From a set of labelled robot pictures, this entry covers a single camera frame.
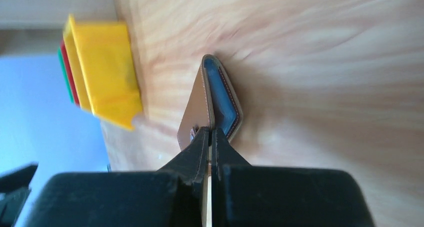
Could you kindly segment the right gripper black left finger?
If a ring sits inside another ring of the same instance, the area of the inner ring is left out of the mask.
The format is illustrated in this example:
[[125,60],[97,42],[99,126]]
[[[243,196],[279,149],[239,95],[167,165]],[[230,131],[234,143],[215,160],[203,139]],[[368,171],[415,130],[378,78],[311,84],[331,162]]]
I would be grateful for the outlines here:
[[200,227],[209,130],[156,171],[65,172],[42,189],[28,227]]

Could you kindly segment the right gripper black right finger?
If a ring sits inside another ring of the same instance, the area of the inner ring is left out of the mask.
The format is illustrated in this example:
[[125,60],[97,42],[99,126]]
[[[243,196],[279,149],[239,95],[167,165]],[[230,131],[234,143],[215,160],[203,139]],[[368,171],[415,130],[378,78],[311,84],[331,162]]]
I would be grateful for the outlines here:
[[211,134],[214,227],[372,227],[356,180],[343,170],[254,166]]

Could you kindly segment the brown leather card holder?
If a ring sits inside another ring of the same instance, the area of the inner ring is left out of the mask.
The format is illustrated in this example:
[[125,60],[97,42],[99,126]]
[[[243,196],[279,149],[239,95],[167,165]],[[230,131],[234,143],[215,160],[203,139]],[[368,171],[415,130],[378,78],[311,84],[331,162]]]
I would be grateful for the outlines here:
[[213,54],[204,55],[177,132],[180,149],[201,127],[222,129],[231,141],[242,121],[242,107],[223,64]]

